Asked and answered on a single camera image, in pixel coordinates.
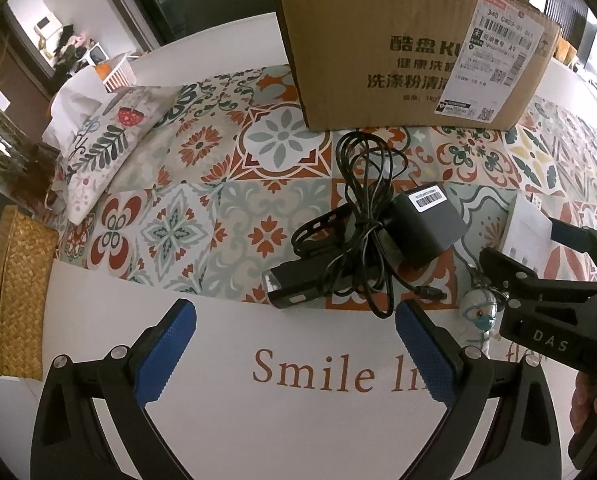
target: tile pattern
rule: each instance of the tile pattern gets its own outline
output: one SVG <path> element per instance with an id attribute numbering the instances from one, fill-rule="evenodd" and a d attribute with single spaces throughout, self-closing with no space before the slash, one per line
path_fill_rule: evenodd
<path id="1" fill-rule="evenodd" d="M 545 214 L 597 227 L 597 130 L 539 97 L 508 132 L 363 131 L 407 156 L 397 190 L 443 182 L 469 225 L 452 250 L 424 269 L 408 268 L 393 252 L 403 278 L 447 292 L 447 300 L 426 308 L 456 305 L 469 287 L 467 267 L 482 247 L 498 244 L 519 192 L 539 193 Z M 47 218 L 60 231 L 56 256 L 138 283 L 265 303 L 261 273 L 296 259 L 294 231 L 344 200 L 335 163 L 344 133 L 307 129 L 286 66 L 186 86 L 81 225 L 61 215 Z M 585 256 L 555 244 L 546 276 L 597 279 L 597 270 Z M 401 285 L 395 290 L 408 297 Z M 367 308 L 357 294 L 310 306 Z"/>

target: woven basket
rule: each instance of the woven basket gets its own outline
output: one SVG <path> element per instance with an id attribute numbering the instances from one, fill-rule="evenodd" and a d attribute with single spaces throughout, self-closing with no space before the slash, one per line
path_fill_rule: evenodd
<path id="1" fill-rule="evenodd" d="M 0 375 L 42 379 L 43 314 L 58 233 L 6 206 L 0 221 Z"/>

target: barcode sticker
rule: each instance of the barcode sticker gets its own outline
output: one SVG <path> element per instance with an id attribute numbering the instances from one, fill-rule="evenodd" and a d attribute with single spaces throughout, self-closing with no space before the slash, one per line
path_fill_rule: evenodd
<path id="1" fill-rule="evenodd" d="M 411 203 L 419 213 L 427 211 L 430 207 L 434 207 L 441 202 L 447 200 L 445 193 L 438 186 L 426 187 L 420 191 L 416 191 L 408 195 Z"/>
<path id="2" fill-rule="evenodd" d="M 478 0 L 436 113 L 491 123 L 523 75 L 544 30 L 505 0 Z"/>

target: metal screw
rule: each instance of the metal screw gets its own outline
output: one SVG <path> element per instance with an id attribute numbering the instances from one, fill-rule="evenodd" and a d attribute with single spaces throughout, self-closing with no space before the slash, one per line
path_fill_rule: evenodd
<path id="1" fill-rule="evenodd" d="M 525 361 L 532 368 L 536 368 L 540 364 L 540 359 L 537 356 L 535 356 L 534 354 L 527 354 L 525 356 Z"/>
<path id="2" fill-rule="evenodd" d="M 54 359 L 54 368 L 62 368 L 67 364 L 67 356 L 66 355 L 59 355 L 56 359 Z"/>
<path id="3" fill-rule="evenodd" d="M 466 346 L 465 355 L 470 359 L 480 359 L 482 352 L 475 346 Z"/>
<path id="4" fill-rule="evenodd" d="M 116 346 L 112 348 L 110 355 L 112 359 L 123 359 L 128 354 L 128 348 L 126 346 Z"/>

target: cushion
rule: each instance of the cushion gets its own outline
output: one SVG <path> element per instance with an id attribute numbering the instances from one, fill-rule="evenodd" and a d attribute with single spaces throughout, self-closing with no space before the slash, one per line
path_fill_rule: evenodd
<path id="1" fill-rule="evenodd" d="M 168 112 L 181 87 L 123 88 L 83 123 L 67 156 L 60 158 L 52 189 L 79 225 L 121 165 Z"/>

